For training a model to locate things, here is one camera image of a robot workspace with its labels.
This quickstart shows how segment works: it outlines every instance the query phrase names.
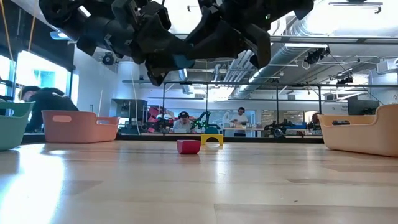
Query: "black jacket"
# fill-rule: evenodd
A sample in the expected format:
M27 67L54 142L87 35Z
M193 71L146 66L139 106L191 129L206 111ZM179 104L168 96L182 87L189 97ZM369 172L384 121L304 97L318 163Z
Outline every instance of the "black jacket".
M35 102L32 117L26 126L25 132L31 133L43 124L43 110L78 111L72 100L57 88L43 88L32 95L30 102Z

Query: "black robotic arm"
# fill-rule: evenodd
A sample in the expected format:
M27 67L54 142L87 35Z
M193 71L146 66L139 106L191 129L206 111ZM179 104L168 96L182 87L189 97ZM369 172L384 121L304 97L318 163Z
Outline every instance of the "black robotic arm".
M237 58L252 50L251 63L261 68L271 59L267 31L290 11L299 19L313 9L313 0L198 0L202 19L185 39L168 30L167 9L151 0L39 0L47 22L93 55L97 47L118 57L145 63L151 82L159 86L169 71L191 68L196 59ZM84 7L90 15L81 10Z

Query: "blue object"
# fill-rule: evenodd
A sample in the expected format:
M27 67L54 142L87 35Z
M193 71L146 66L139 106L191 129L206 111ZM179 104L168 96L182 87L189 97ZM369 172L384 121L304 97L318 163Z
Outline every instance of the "blue object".
M174 63L178 68L192 68L195 64L194 60L188 60L184 55L173 55Z
M306 129L307 122L303 122L302 125L286 126L287 129Z
M205 129L205 134L219 134L219 132L215 127L208 127Z
M0 116L0 151L19 146L34 103L0 102L0 109L13 110L12 116Z

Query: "person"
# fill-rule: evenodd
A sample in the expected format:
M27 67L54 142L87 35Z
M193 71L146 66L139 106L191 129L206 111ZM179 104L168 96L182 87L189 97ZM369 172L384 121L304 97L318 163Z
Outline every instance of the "person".
M240 107L238 113L232 116L232 123L235 125L246 125L248 122L248 117L244 114L245 109ZM235 137L246 137L246 132L244 130L236 130L234 133Z
M312 120L307 124L307 129L312 130L313 135L322 135L321 124L318 118L320 113L316 112L312 115Z
M189 114L185 111L178 115L178 120L174 121L173 129L185 129L187 133L191 133L192 122L189 120Z
M19 99L25 102L35 102L32 117L25 128L27 133L33 133L41 128L43 110L78 111L72 100L57 88L25 86L19 93Z

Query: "pink block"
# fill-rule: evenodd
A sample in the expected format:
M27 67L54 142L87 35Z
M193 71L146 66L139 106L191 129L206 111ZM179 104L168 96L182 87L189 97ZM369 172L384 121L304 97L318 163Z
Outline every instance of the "pink block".
M177 140L177 150L179 154L198 154L200 151L200 141Z

